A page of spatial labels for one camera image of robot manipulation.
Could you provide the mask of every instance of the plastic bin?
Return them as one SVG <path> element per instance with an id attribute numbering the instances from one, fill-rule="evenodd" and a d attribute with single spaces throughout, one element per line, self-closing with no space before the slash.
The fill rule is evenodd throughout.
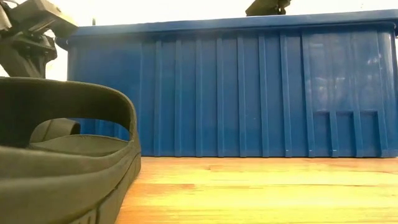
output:
<path id="1" fill-rule="evenodd" d="M 69 80 L 130 97 L 143 156 L 397 157 L 397 22 L 398 10 L 245 17 L 82 27 L 57 42 Z"/>

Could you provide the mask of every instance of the bin rim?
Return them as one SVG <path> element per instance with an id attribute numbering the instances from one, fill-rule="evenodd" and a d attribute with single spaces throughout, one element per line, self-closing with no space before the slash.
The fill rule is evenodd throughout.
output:
<path id="1" fill-rule="evenodd" d="M 142 24 L 121 24 L 108 26 L 79 27 L 76 33 L 67 39 L 57 38 L 56 43 L 68 50 L 68 41 L 80 37 L 100 35 L 124 35 L 152 32 L 180 32 L 212 29 L 242 28 L 278 28 L 328 26 L 338 24 L 357 24 L 366 22 L 392 22 L 398 32 L 398 9 L 339 12 L 328 14 L 284 15 L 284 16 L 252 16 L 227 19 L 208 19 L 193 21 L 151 22 Z"/>

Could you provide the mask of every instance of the background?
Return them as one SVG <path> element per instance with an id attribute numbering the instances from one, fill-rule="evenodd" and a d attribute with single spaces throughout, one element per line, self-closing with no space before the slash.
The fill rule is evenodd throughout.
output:
<path id="1" fill-rule="evenodd" d="M 93 17 L 100 26 L 245 17 L 245 10 L 254 0 L 50 1 L 70 15 L 79 26 L 90 26 Z M 398 0 L 292 0 L 286 11 L 289 15 L 297 15 L 378 9 L 398 9 Z M 66 80 L 68 53 L 59 47 L 57 50 L 58 58 L 47 64 L 47 78 Z M 0 76 L 7 76 L 1 66 Z"/>

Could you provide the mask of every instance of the vertical rib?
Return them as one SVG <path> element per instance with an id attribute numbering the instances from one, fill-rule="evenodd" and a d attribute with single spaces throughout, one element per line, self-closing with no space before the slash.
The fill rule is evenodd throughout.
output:
<path id="1" fill-rule="evenodd" d="M 142 108 L 143 108 L 143 89 L 142 86 L 144 84 L 144 53 L 142 51 L 142 43 L 139 44 L 139 102 L 138 102 L 138 114 L 141 116 L 142 115 Z M 142 122 L 140 122 L 140 119 L 137 120 L 137 126 L 138 126 L 138 133 L 142 130 Z"/>
<path id="2" fill-rule="evenodd" d="M 196 41 L 196 150 L 203 157 L 203 87 L 201 40 Z"/>
<path id="3" fill-rule="evenodd" d="M 218 157 L 225 155 L 224 135 L 224 57 L 223 39 L 217 38 L 217 148 Z"/>
<path id="4" fill-rule="evenodd" d="M 268 100 L 267 100 L 267 59 L 264 34 L 259 36 L 259 70 L 261 100 L 262 156 L 269 157 Z"/>
<path id="5" fill-rule="evenodd" d="M 174 104 L 174 153 L 182 156 L 182 44 L 175 42 L 175 104 Z"/>
<path id="6" fill-rule="evenodd" d="M 246 84 L 244 79 L 244 43 L 238 37 L 238 92 L 239 92 L 239 151 L 241 157 L 247 156 L 246 142 Z"/>
<path id="7" fill-rule="evenodd" d="M 358 71 L 356 69 L 356 56 L 355 51 L 353 49 L 353 45 L 355 44 L 352 34 L 350 34 L 350 43 L 349 43 L 349 55 L 351 57 L 351 61 L 354 62 L 353 69 L 351 71 Z M 362 138 L 362 124 L 361 124 L 361 113 L 359 108 L 359 98 L 358 98 L 358 85 L 356 79 L 359 77 L 358 72 L 355 72 L 351 77 L 351 81 L 353 82 L 354 89 L 354 131 L 355 131 L 355 142 L 356 142 L 356 157 L 363 157 L 364 149 L 363 149 L 363 138 Z"/>
<path id="8" fill-rule="evenodd" d="M 330 37 L 324 38 L 326 49 L 332 49 Z M 330 122 L 330 134 L 331 134 L 331 156 L 338 157 L 339 142 L 338 142 L 338 127 L 337 127 L 337 115 L 336 115 L 336 100 L 335 100 L 335 85 L 336 79 L 333 71 L 333 55 L 331 50 L 325 50 L 324 54 L 326 56 L 326 73 L 329 78 L 328 95 L 330 97 L 328 102 L 329 107 L 329 122 Z"/>
<path id="9" fill-rule="evenodd" d="M 380 53 L 380 38 L 379 34 L 376 33 L 376 39 L 377 39 L 377 52 Z M 382 68 L 379 62 L 379 81 L 380 81 L 380 97 L 381 100 L 379 101 L 379 109 L 377 112 L 377 118 L 379 121 L 379 136 L 380 136 L 380 147 L 381 147 L 381 157 L 388 157 L 388 141 L 387 141 L 387 124 L 386 124 L 386 112 L 384 110 L 384 88 L 386 87 L 384 85 L 386 78 L 383 78 L 382 76 Z"/>
<path id="10" fill-rule="evenodd" d="M 287 62 L 287 37 L 280 36 L 280 60 L 282 66 L 282 91 L 284 101 L 285 157 L 292 157 L 292 123 L 290 118 L 289 69 Z"/>
<path id="11" fill-rule="evenodd" d="M 309 36 L 302 34 L 302 58 L 304 67 L 304 85 L 305 85 L 305 109 L 307 112 L 307 138 L 308 138 L 308 156 L 315 157 L 315 131 L 313 123 L 312 106 L 312 80 L 311 80 L 311 61 Z"/>
<path id="12" fill-rule="evenodd" d="M 156 65 L 155 65 L 155 114 L 154 114 L 154 155 L 161 153 L 161 122 L 162 122 L 162 42 L 156 42 Z"/>

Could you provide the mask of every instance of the wood grain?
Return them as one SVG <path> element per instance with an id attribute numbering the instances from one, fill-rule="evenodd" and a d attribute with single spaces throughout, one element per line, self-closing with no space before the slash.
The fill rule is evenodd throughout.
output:
<path id="1" fill-rule="evenodd" d="M 143 157 L 117 223 L 398 223 L 398 159 Z"/>

